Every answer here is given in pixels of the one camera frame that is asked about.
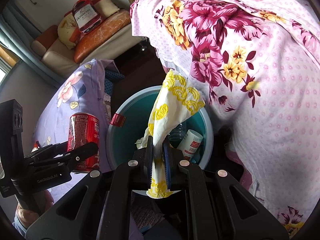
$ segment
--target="plastic bottle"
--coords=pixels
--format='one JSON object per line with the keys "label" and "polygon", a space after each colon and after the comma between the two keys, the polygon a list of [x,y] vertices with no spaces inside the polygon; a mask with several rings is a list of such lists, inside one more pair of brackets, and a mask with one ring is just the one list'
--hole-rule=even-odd
{"label": "plastic bottle", "polygon": [[178,124],[176,128],[168,134],[169,141],[173,144],[179,144],[187,133],[187,123],[184,121],[181,124]]}

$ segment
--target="sleeve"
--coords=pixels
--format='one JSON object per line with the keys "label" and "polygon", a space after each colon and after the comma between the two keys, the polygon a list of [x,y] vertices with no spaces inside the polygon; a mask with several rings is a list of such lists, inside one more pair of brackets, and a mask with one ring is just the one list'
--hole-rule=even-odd
{"label": "sleeve", "polygon": [[12,223],[12,225],[14,226],[15,229],[18,230],[18,232],[23,236],[25,237],[26,235],[26,232],[27,232],[27,228],[25,228],[20,220],[18,219],[17,215],[14,216],[14,222]]}

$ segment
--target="sofa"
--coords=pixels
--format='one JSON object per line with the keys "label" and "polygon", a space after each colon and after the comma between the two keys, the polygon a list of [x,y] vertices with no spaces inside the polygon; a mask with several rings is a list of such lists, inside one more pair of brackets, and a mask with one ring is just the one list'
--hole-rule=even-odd
{"label": "sofa", "polygon": [[59,27],[53,25],[31,43],[32,50],[49,69],[68,78],[82,63],[93,58],[115,59],[141,41],[132,36],[128,11],[118,9],[111,15],[101,9],[99,12],[104,15],[103,23],[83,36],[74,48],[69,49],[61,41]]}

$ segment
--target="pink floral blanket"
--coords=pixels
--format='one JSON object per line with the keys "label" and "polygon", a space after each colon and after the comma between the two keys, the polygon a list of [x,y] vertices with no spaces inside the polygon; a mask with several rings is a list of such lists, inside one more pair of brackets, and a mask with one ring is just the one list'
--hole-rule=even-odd
{"label": "pink floral blanket", "polygon": [[132,34],[233,129],[249,191],[293,236],[320,197],[320,26],[305,0],[136,0]]}

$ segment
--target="window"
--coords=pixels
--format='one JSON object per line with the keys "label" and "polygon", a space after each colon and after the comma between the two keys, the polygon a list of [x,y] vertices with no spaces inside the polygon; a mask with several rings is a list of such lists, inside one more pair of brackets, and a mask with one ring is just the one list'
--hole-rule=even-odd
{"label": "window", "polygon": [[18,60],[17,55],[0,45],[0,83]]}

